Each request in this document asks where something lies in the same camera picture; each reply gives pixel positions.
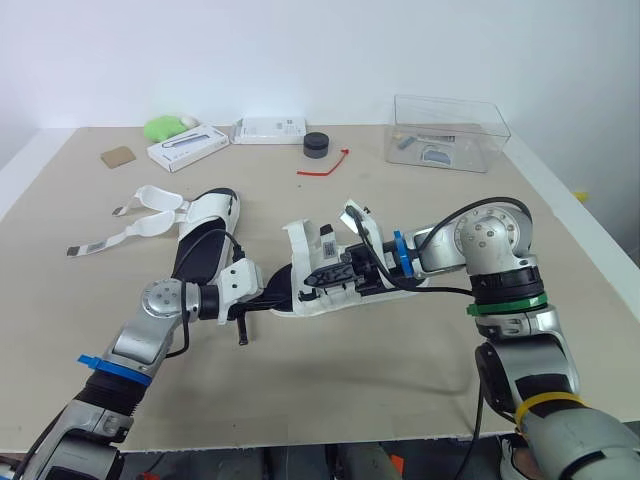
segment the green sponge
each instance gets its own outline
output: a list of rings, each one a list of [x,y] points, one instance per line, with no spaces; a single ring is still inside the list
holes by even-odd
[[[153,143],[158,143],[187,130],[178,117],[165,115],[147,122],[144,126],[144,136]]]

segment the blue clip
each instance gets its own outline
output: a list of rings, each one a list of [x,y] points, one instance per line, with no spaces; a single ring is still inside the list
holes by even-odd
[[[402,272],[407,278],[413,277],[413,267],[411,266],[411,260],[409,259],[409,252],[407,251],[407,244],[402,238],[402,234],[399,230],[393,232],[393,237],[396,241],[396,248],[398,249],[398,257],[400,257],[400,266]]]
[[[107,362],[106,360],[102,360],[100,357],[90,357],[89,355],[80,355],[78,358],[80,363],[84,363],[87,367],[92,370],[100,370],[107,373],[112,373],[113,375],[118,375],[119,377],[126,378],[127,380],[132,380],[137,383],[141,383],[145,387],[151,385],[151,377],[144,375],[143,373],[136,372],[135,370],[131,370],[127,367],[122,367],[120,365],[116,365],[115,363]]]

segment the black cable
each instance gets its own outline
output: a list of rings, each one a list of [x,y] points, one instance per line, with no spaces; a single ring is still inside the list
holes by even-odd
[[[9,458],[4,455],[0,455],[0,463],[4,463],[5,465],[9,465],[9,468],[12,468],[14,471],[20,465],[20,460],[17,458]]]
[[[234,247],[234,254],[235,254],[235,250],[237,249],[238,251],[242,250],[242,245],[240,245],[238,243],[238,241],[235,239],[235,237],[233,235],[231,235],[229,232],[227,232],[226,230],[223,230],[222,228],[215,228],[213,230],[209,230],[205,233],[203,233],[202,235],[200,235],[195,242],[193,242],[193,245],[191,245],[187,251],[185,252],[185,254],[182,256],[182,258],[180,259],[180,261],[178,262],[178,265],[175,266],[175,268],[173,269],[174,275],[177,274],[180,269],[183,267],[184,263],[187,261],[187,258],[189,258],[189,255],[191,255],[191,253],[193,253],[193,251],[195,250],[195,248],[200,245],[206,238],[209,238],[209,236],[213,235],[214,233],[223,233],[224,235],[227,236],[227,238],[229,238],[229,240],[231,240],[231,243],[233,243],[233,247]]]
[[[500,415],[502,418],[504,418],[505,420],[507,420],[507,421],[509,421],[511,423],[516,423],[516,419],[513,418],[513,415],[509,415],[508,413],[504,413],[504,412],[496,412],[496,413],[498,415]]]
[[[416,248],[416,253],[419,255],[427,247],[427,245],[429,244],[431,239],[433,239],[433,237],[436,235],[436,233],[438,233],[438,231],[442,227],[447,225],[449,222],[452,222],[457,217],[459,217],[460,215],[462,215],[465,212],[468,212],[471,209],[480,207],[482,205],[486,205],[488,203],[510,203],[510,204],[515,205],[516,207],[518,207],[520,210],[522,210],[522,213],[524,213],[529,218],[529,220],[533,221],[533,219],[531,218],[531,212],[529,211],[529,208],[527,208],[527,206],[523,202],[521,202],[520,200],[518,200],[516,198],[511,198],[511,197],[489,197],[489,198],[483,198],[482,200],[478,200],[476,202],[470,203],[469,205],[467,205],[465,207],[459,208],[458,210],[453,212],[451,215],[447,215],[443,220],[438,222],[436,224],[436,226],[433,227],[433,229],[431,229],[431,231],[427,234],[427,236],[424,238],[422,243],[420,243],[420,245],[418,245],[418,247]]]
[[[482,384],[478,388],[478,409],[476,410],[476,425],[473,427],[473,436],[471,437],[471,444],[467,449],[467,453],[464,455],[464,459],[458,468],[458,472],[456,476],[453,477],[453,480],[459,480],[461,478],[462,472],[469,463],[469,459],[471,458],[471,452],[473,451],[473,447],[476,446],[478,442],[478,438],[480,438],[480,428],[482,427],[482,406],[484,405],[484,395],[482,394]]]
[[[355,221],[356,228],[358,229],[358,235],[360,236],[362,243],[364,244],[367,251],[369,252],[369,255],[371,256],[371,258],[373,258],[373,261],[375,262],[376,267],[378,267],[378,270],[380,270],[380,273],[382,273],[382,276],[386,278],[387,281],[394,287],[400,290],[406,290],[408,292],[419,292],[419,293],[446,292],[446,293],[459,293],[462,295],[473,296],[473,293],[471,292],[471,290],[465,290],[464,288],[415,287],[413,285],[406,285],[398,282],[395,278],[391,276],[391,274],[389,273],[389,270],[387,270],[387,267],[382,263],[382,260],[380,260],[380,258],[378,257],[378,254],[374,250],[373,245],[371,245],[371,242],[367,237],[367,233],[364,231],[364,227],[362,226],[362,220],[360,219],[360,214],[358,213],[358,211],[355,208],[353,208],[351,205],[349,205],[345,209],[345,211]]]
[[[13,480],[19,480],[20,477],[22,477],[22,475],[24,475],[24,471],[27,469],[27,465],[29,464],[29,462],[31,461],[33,456],[36,454],[36,450],[38,450],[38,447],[40,447],[40,445],[42,445],[42,442],[47,437],[47,435],[49,435],[49,433],[51,433],[51,430],[53,430],[53,427],[55,426],[56,422],[60,418],[60,415],[62,415],[62,412],[64,412],[64,408],[62,410],[60,410],[60,413],[58,413],[58,415],[56,415],[56,417],[53,420],[51,420],[51,423],[49,423],[49,425],[47,425],[47,427],[38,436],[38,438],[33,443],[33,445],[31,445],[31,448],[25,454],[24,458],[22,459],[22,461],[20,462],[20,464],[16,468],[15,473],[13,474]]]
[[[152,473],[153,469],[156,468],[158,465],[160,465],[160,462],[164,459],[164,456],[167,454],[167,452],[163,452],[160,454],[160,456],[158,458],[156,458],[156,461],[153,462],[151,464],[151,466],[149,468],[147,468],[143,473]]]
[[[189,350],[189,312],[187,311],[187,282],[182,282],[180,286],[180,309],[182,310],[182,333],[184,337],[184,345],[180,350],[167,353],[165,358],[173,358],[182,355]]]

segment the white shoe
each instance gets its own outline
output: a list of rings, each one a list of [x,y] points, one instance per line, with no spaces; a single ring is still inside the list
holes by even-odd
[[[511,442],[503,439],[500,442],[502,447],[502,459],[500,460],[500,477],[502,480],[531,480],[518,470],[513,463],[514,448]]]

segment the white box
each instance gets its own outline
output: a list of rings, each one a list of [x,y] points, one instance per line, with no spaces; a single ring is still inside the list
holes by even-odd
[[[152,160],[175,172],[229,145],[229,137],[209,125],[199,125],[147,148]]]
[[[302,145],[307,126],[302,117],[241,118],[233,126],[231,143],[240,145]]]

